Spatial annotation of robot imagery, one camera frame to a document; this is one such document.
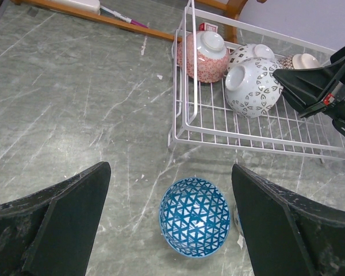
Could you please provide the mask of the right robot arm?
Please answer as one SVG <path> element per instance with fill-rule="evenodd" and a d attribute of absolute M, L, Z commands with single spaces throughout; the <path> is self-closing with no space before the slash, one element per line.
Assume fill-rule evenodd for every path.
<path fill-rule="evenodd" d="M 324 113 L 345 137 L 345 47 L 330 57 L 330 64 L 311 69 L 277 69 L 274 78 L 283 96 L 303 118 Z"/>

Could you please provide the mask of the red swirl pattern bowl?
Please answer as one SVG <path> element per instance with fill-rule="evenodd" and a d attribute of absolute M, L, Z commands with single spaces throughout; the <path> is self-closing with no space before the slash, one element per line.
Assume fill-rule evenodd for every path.
<path fill-rule="evenodd" d="M 279 61 L 252 57 L 234 65 L 225 79 L 225 100 L 246 118 L 265 115 L 278 101 L 283 86 L 274 78 Z"/>

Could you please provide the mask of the pink floral pattern bowl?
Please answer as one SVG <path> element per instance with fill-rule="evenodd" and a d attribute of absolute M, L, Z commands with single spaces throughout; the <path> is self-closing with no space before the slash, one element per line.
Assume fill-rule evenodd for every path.
<path fill-rule="evenodd" d="M 194 44 L 197 47 L 197 80 L 203 83 L 214 83 L 222 79 L 229 63 L 229 50 L 224 39 L 216 32 L 198 31 L 186 36 L 186 57 L 183 59 L 183 43 L 177 46 L 177 63 L 180 67 L 187 65 L 186 72 L 194 77 Z"/>

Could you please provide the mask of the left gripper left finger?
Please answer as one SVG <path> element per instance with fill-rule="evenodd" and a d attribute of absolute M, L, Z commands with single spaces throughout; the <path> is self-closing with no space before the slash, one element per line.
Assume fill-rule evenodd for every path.
<path fill-rule="evenodd" d="M 110 176 L 99 162 L 0 204 L 0 275 L 85 275 Z"/>

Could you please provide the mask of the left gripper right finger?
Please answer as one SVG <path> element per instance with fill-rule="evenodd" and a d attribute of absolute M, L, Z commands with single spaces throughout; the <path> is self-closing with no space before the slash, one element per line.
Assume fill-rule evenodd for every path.
<path fill-rule="evenodd" d="M 234 164 L 232 187 L 255 275 L 345 275 L 345 212 Z"/>

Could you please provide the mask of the red circle pattern bowl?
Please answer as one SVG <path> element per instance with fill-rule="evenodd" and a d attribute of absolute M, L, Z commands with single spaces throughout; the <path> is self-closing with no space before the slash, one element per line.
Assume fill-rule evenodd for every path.
<path fill-rule="evenodd" d="M 227 72 L 236 64 L 249 58 L 275 59 L 274 52 L 264 44 L 247 44 L 233 50 L 229 55 Z"/>

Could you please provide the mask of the brown lattice pattern bowl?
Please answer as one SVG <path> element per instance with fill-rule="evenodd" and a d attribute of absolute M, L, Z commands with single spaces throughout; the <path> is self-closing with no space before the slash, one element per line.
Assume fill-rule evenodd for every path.
<path fill-rule="evenodd" d="M 279 59 L 284 69 L 302 70 L 321 67 L 319 61 L 311 54 L 295 54 L 293 56 L 283 57 Z"/>

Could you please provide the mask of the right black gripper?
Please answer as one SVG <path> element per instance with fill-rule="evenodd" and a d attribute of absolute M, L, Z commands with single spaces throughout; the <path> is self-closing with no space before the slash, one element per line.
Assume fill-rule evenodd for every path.
<path fill-rule="evenodd" d="M 345 127 L 345 46 L 335 52 L 326 67 L 305 70 L 277 69 L 274 78 L 282 95 L 299 117 L 324 113 L 335 125 Z"/>

